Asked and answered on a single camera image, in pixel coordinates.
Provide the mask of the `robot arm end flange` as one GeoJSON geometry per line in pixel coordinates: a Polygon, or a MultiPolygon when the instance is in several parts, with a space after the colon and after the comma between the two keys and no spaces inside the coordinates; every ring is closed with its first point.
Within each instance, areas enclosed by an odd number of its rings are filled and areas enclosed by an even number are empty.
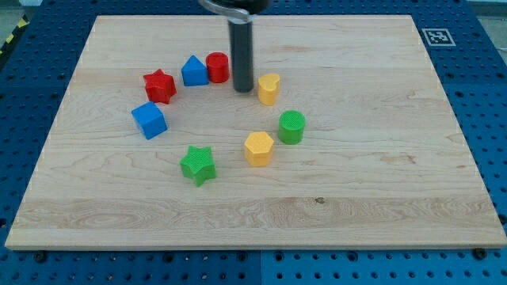
{"type": "Polygon", "coordinates": [[[228,20],[245,24],[255,15],[268,9],[271,0],[198,0],[200,6],[209,12],[222,15],[228,20]]]}

